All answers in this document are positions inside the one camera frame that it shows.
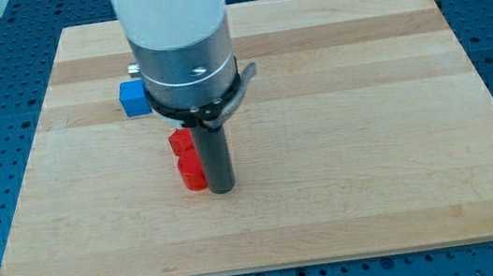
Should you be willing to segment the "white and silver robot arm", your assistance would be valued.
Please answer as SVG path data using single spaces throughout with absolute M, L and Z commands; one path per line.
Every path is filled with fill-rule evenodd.
M 109 0 L 154 111 L 212 104 L 237 76 L 225 0 Z

